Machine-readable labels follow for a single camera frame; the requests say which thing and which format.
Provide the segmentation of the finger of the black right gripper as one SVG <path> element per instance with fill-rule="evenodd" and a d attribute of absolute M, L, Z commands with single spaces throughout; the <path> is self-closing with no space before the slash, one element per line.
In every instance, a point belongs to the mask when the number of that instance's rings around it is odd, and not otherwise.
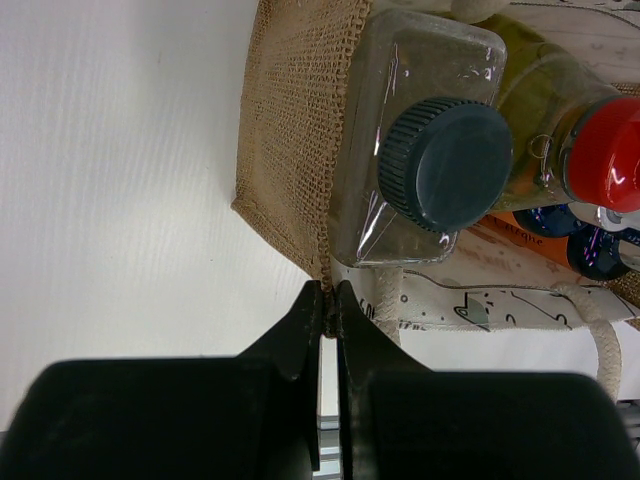
<path fill-rule="evenodd" d="M 435 372 L 337 288 L 342 470 L 347 479 L 635 479 L 623 421 L 591 378 Z"/>

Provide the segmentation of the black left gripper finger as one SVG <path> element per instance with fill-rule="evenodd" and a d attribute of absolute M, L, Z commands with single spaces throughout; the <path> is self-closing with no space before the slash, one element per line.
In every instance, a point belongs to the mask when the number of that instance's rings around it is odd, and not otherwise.
<path fill-rule="evenodd" d="M 320 285 L 234 357 L 92 359 L 44 369 L 1 444 L 5 479 L 309 479 Z"/>

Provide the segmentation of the orange spray bottle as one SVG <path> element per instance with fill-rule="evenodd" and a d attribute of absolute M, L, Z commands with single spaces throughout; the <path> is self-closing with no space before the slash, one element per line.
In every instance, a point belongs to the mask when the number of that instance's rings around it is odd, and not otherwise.
<path fill-rule="evenodd" d="M 479 224 L 516 246 L 566 268 L 570 268 L 569 237 L 588 226 L 567 205 L 494 213 L 482 218 Z"/>
<path fill-rule="evenodd" d="M 639 270 L 639 231 L 608 232 L 585 226 L 567 240 L 569 266 L 595 281 L 611 281 Z"/>

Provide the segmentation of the clear bottle dark cap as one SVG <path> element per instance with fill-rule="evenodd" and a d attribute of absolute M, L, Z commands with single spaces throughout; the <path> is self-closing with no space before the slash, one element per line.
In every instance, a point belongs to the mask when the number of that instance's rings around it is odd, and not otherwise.
<path fill-rule="evenodd" d="M 336 260 L 442 261 L 494 206 L 513 165 L 494 107 L 506 60 L 498 35 L 443 16 L 388 9 L 367 21 L 329 207 Z"/>

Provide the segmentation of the yellow bottle red cap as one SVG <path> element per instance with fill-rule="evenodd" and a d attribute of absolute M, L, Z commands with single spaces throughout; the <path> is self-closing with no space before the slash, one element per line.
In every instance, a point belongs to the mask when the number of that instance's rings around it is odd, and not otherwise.
<path fill-rule="evenodd" d="M 513 135 L 500 212 L 582 202 L 639 208 L 639 100 L 523 23 L 496 14 L 480 27 L 507 47 L 496 107 Z"/>

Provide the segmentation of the canvas jute tote bag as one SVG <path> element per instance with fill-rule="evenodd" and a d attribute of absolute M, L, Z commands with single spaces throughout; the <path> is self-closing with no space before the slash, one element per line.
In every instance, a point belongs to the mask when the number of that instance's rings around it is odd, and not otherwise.
<path fill-rule="evenodd" d="M 615 324 L 639 316 L 636 271 L 590 280 L 481 226 L 500 213 L 494 206 L 460 231 L 439 262 L 350 267 L 333 257 L 329 207 L 350 67 L 367 21 L 388 9 L 479 28 L 501 14 L 542 35 L 531 6 L 510 1 L 260 2 L 241 99 L 234 210 L 325 290 L 349 279 L 366 314 L 394 341 L 430 330 L 444 340 L 457 331 L 479 339 L 507 329 L 587 329 L 597 379 L 618 397 L 624 354 Z"/>

